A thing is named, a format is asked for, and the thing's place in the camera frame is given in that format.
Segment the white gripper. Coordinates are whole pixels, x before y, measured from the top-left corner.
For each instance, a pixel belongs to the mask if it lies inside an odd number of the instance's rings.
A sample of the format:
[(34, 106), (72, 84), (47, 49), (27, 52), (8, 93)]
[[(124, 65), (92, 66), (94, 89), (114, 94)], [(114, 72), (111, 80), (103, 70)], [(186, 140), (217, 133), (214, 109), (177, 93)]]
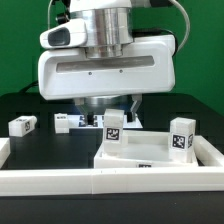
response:
[(47, 100), (75, 98), (86, 125), (94, 125), (94, 113), (84, 98), (133, 94), (127, 121), (134, 122), (141, 94), (175, 85), (176, 44), (170, 34), (133, 38), (125, 25), (89, 30), (79, 18), (43, 32), (40, 43), (45, 49), (38, 61), (40, 94)]

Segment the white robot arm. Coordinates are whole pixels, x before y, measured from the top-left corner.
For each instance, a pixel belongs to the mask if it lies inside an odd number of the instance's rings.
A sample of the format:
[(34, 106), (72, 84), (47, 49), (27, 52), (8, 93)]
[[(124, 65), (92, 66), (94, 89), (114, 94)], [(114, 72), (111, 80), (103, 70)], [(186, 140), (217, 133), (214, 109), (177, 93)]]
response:
[(175, 85), (173, 56), (185, 45), (159, 29), (135, 30), (131, 10), (175, 6), (190, 33), (187, 12), (177, 0), (62, 0), (68, 10), (59, 25), (40, 35), (45, 52), (38, 62), (40, 94), (72, 99), (83, 115), (91, 98), (130, 95), (127, 119), (136, 119), (144, 93)]

